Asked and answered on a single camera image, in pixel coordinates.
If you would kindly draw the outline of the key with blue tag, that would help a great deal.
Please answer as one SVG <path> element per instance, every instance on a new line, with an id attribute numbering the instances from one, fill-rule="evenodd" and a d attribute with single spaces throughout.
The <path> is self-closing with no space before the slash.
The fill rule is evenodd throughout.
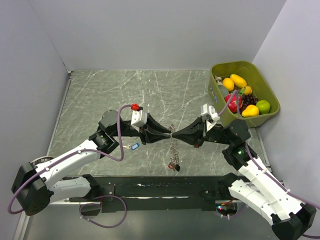
<path id="1" fill-rule="evenodd" d="M 124 149 L 131 150 L 131 151 L 134 151 L 134 150 L 138 149 L 139 147 L 140 147 L 140 144 L 138 142 L 134 143 L 134 144 L 129 144 L 129 145 L 123 146 Z"/>

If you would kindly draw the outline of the round metal key organizer disc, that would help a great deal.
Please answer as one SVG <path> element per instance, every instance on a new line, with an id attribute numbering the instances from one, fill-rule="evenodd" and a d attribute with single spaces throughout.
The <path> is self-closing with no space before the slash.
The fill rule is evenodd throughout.
<path id="1" fill-rule="evenodd" d="M 174 124 L 171 124 L 168 128 L 170 130 L 170 144 L 169 144 L 169 151 L 170 151 L 170 154 L 171 154 L 171 157 L 170 157 L 170 162 L 173 162 L 173 163 L 177 163 L 180 165 L 180 157 L 179 157 L 179 150 L 178 150 L 178 141 L 177 139 L 173 138 L 173 133 L 175 132 L 175 126 Z"/>

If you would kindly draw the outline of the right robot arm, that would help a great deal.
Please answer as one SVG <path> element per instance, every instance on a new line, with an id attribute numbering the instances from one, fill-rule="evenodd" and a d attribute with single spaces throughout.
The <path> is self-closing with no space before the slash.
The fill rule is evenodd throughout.
<path id="1" fill-rule="evenodd" d="M 194 148 L 204 142 L 226 144 L 222 154 L 229 165 L 253 184 L 250 187 L 239 176 L 228 173 L 220 179 L 218 193 L 223 199 L 231 197 L 245 203 L 260 214 L 270 225 L 280 240 L 297 240 L 312 226 L 316 208 L 293 196 L 279 180 L 267 169 L 247 140 L 251 137 L 247 123 L 241 119 L 233 120 L 223 127 L 200 117 L 172 137 Z"/>

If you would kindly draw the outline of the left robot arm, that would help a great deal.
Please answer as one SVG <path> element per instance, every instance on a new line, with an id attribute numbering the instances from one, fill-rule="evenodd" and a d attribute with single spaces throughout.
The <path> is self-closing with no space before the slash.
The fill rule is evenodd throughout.
<path id="1" fill-rule="evenodd" d="M 21 165 L 11 188 L 12 199 L 19 202 L 27 216 L 67 198 L 95 200 L 100 187 L 94 177 L 64 178 L 70 172 L 104 157 L 121 162 L 124 159 L 123 137 L 138 137 L 146 145 L 169 139 L 171 131 L 142 107 L 127 104 L 118 111 L 108 110 L 98 122 L 97 130 L 79 146 L 42 163 Z"/>

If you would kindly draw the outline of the red dragon fruit toy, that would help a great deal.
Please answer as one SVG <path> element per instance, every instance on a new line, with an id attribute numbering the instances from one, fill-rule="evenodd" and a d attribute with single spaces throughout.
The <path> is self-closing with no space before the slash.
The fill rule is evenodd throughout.
<path id="1" fill-rule="evenodd" d="M 236 113 L 237 112 L 237 100 L 239 103 L 239 109 L 242 107 L 243 105 L 243 100 L 242 97 L 239 96 L 237 93 L 232 97 L 232 94 L 228 94 L 227 96 L 224 97 L 225 102 L 227 103 L 228 100 L 231 99 L 230 103 L 228 104 L 228 108 L 232 113 Z"/>

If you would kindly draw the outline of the grey bottle in bin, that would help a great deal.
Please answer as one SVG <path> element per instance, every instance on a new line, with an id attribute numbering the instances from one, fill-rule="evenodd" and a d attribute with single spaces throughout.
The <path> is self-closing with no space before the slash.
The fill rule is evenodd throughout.
<path id="1" fill-rule="evenodd" d="M 223 82 L 222 82 L 222 78 L 220 76 L 214 76 L 214 79 L 217 83 L 217 86 L 223 96 L 223 98 L 225 98 L 228 94 L 229 94 L 229 91 L 228 89 L 223 85 Z"/>

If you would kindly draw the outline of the yellow lemon toy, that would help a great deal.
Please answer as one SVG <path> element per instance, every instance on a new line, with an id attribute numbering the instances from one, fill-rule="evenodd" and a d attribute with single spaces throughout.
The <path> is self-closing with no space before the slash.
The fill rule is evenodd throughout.
<path id="1" fill-rule="evenodd" d="M 224 78 L 222 84 L 229 92 L 232 92 L 235 88 L 233 80 L 229 77 Z"/>

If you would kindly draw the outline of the yellow mango toy lower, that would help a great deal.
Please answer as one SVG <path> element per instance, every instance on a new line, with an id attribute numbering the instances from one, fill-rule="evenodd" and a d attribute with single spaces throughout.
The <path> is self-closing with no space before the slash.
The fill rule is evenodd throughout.
<path id="1" fill-rule="evenodd" d="M 260 110 L 255 105 L 248 105 L 241 113 L 241 116 L 244 118 L 256 117 L 260 114 Z"/>

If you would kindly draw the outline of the yellow mango toy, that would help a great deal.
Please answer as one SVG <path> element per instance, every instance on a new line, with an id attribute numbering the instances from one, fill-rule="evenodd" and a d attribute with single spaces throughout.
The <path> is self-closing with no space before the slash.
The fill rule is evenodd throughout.
<path id="1" fill-rule="evenodd" d="M 248 105 L 241 113 L 241 116 L 244 118 L 256 117 L 260 114 L 260 110 L 255 105 Z"/>
<path id="2" fill-rule="evenodd" d="M 246 80 L 237 74 L 231 74 L 230 79 L 233 81 L 234 85 L 237 88 L 242 89 L 248 85 Z"/>

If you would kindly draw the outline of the dark purple grapes toy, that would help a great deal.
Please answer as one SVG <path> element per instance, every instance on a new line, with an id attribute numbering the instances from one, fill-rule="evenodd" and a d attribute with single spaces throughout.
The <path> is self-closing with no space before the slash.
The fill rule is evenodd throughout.
<path id="1" fill-rule="evenodd" d="M 252 93 L 248 95 L 242 95 L 242 106 L 247 107 L 249 105 L 256 105 L 259 101 L 257 97 L 255 97 Z"/>

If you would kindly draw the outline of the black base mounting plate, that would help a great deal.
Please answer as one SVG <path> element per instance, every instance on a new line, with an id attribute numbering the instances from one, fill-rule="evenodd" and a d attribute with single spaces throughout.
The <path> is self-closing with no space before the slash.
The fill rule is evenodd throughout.
<path id="1" fill-rule="evenodd" d="M 72 197 L 70 202 L 93 202 L 102 213 L 129 211 L 189 210 L 216 211 L 223 207 L 235 210 L 235 197 L 222 176 L 97 176 L 103 199 Z"/>

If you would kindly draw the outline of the yellow mango toy upper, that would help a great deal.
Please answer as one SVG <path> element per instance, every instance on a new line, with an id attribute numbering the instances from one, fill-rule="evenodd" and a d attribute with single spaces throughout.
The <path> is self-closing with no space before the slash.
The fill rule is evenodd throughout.
<path id="1" fill-rule="evenodd" d="M 234 85 L 237 88 L 242 89 L 248 85 L 246 80 L 237 74 L 231 74 L 230 79 L 233 81 Z"/>

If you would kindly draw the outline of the green lime toy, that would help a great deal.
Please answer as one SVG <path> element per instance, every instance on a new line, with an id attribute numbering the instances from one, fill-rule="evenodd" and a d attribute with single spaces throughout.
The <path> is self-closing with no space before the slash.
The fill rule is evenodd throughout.
<path id="1" fill-rule="evenodd" d="M 266 100 L 259 100 L 255 106 L 261 115 L 268 114 L 271 110 L 271 104 Z"/>

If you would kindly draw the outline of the olive green plastic bin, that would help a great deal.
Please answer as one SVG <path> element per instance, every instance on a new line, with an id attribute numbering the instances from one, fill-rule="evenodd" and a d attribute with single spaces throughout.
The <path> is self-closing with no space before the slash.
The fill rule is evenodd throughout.
<path id="1" fill-rule="evenodd" d="M 268 114 L 259 114 L 258 116 L 254 117 L 241 116 L 241 118 L 247 123 L 248 127 L 258 127 L 280 111 L 280 103 L 278 99 L 255 65 L 247 61 L 219 63 L 214 65 L 210 70 L 208 93 L 213 102 L 213 107 L 218 113 L 222 111 L 224 107 L 226 107 L 220 116 L 223 126 L 227 126 L 233 120 L 237 119 L 238 114 L 237 112 L 232 113 L 229 110 L 228 104 L 232 99 L 230 98 L 228 102 L 225 102 L 225 98 L 223 98 L 222 93 L 215 81 L 215 76 L 221 77 L 223 82 L 223 79 L 230 78 L 231 74 L 239 75 L 247 82 L 247 86 L 243 88 L 238 88 L 234 85 L 234 90 L 229 92 L 231 97 L 233 97 L 235 94 L 238 94 L 241 97 L 242 95 L 253 94 L 256 98 L 258 98 L 258 101 L 266 100 L 271 105 L 271 109 Z M 245 108 L 246 106 L 243 107 L 242 105 L 242 107 L 239 109 L 241 115 Z"/>

